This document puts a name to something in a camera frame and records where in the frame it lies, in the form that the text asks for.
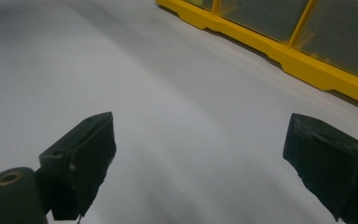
white floor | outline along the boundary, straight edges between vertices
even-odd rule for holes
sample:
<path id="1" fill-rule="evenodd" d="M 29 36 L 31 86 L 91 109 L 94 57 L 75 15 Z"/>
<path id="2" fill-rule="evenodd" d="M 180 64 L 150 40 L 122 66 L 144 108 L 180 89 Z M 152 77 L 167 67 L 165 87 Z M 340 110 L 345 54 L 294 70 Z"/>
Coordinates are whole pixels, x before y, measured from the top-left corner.
<path id="1" fill-rule="evenodd" d="M 82 223 L 335 223 L 282 149 L 291 113 L 358 139 L 358 107 L 153 0 L 0 1 L 0 172 L 105 111 L 118 151 Z"/>

yellow plastic bin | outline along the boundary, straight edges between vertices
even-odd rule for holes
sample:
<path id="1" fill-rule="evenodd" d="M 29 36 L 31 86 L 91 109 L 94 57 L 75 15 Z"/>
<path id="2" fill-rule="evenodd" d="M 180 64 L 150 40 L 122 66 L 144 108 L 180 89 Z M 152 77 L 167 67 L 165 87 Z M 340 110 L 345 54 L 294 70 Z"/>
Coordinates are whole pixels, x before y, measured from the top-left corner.
<path id="1" fill-rule="evenodd" d="M 358 101 L 358 0 L 156 0 L 200 29 L 266 53 L 283 71 Z"/>

black plastic part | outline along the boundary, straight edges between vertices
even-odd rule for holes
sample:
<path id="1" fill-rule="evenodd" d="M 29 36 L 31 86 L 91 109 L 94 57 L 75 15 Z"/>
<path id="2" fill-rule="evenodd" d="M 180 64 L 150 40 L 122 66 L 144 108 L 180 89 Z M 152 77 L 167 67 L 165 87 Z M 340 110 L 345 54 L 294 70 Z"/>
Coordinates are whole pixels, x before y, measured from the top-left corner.
<path id="1" fill-rule="evenodd" d="M 85 216 L 116 154 L 111 112 L 83 120 L 40 154 L 37 171 L 45 212 L 56 220 Z"/>
<path id="2" fill-rule="evenodd" d="M 0 224 L 47 224 L 39 191 L 30 168 L 0 173 Z"/>
<path id="3" fill-rule="evenodd" d="M 283 157 L 336 220 L 358 223 L 358 140 L 318 119 L 293 114 Z"/>

gray floor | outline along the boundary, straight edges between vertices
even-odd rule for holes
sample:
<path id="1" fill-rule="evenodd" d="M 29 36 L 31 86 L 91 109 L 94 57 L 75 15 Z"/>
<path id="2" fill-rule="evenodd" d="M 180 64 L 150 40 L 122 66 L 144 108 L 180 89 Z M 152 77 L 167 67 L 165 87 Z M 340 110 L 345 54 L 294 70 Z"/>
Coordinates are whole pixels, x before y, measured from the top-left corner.
<path id="1" fill-rule="evenodd" d="M 358 138 L 358 107 L 152 0 L 0 1 L 0 172 L 105 111 L 118 152 L 82 223 L 335 223 L 284 138 L 291 113 Z"/>

yellow storage bin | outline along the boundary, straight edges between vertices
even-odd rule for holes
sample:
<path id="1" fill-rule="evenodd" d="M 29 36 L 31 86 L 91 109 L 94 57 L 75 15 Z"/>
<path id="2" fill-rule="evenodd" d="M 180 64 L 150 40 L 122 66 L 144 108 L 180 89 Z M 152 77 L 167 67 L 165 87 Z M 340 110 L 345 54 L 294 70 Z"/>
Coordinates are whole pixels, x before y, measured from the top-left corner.
<path id="1" fill-rule="evenodd" d="M 283 71 L 358 101 L 358 0 L 156 0 L 200 29 L 266 53 Z"/>

